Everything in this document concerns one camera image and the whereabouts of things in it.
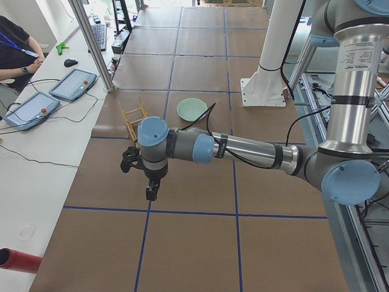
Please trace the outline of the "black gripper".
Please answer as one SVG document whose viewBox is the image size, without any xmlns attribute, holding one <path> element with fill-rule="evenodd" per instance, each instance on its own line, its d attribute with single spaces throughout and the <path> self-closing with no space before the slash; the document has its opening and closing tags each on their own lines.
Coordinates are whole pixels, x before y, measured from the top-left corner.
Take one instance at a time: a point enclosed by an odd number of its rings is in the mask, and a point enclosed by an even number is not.
<svg viewBox="0 0 389 292">
<path fill-rule="evenodd" d="M 157 183 L 165 177 L 168 173 L 168 165 L 164 165 L 157 170 L 151 170 L 149 168 L 144 169 L 146 177 L 149 179 L 149 184 L 146 187 L 146 199 L 157 200 Z"/>
</svg>

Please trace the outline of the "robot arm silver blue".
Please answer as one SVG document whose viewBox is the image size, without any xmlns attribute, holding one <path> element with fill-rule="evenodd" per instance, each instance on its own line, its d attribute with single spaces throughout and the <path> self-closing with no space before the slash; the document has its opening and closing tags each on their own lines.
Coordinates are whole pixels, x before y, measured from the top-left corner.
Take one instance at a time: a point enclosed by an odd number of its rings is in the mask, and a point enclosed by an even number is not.
<svg viewBox="0 0 389 292">
<path fill-rule="evenodd" d="M 380 174 L 371 163 L 368 127 L 384 39 L 388 37 L 387 1 L 315 1 L 311 43 L 338 46 L 326 139 L 317 149 L 280 146 L 199 129 L 170 128 L 159 117 L 138 127 L 148 200 L 155 200 L 170 158 L 206 164 L 229 158 L 262 169 L 280 169 L 343 205 L 356 205 L 379 189 Z"/>
</svg>

